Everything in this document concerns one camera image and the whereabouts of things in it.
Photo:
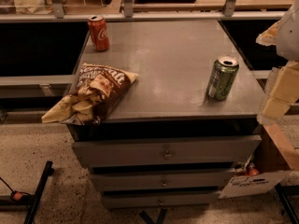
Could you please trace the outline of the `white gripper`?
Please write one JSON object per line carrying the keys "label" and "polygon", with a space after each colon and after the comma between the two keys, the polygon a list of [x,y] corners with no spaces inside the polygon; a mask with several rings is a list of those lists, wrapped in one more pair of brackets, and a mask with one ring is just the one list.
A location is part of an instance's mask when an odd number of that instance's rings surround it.
{"label": "white gripper", "polygon": [[282,68],[273,68],[266,82],[257,120],[262,125],[270,125],[282,119],[299,99],[299,0],[280,21],[259,34],[256,43],[262,46],[277,43],[277,54],[289,60]]}

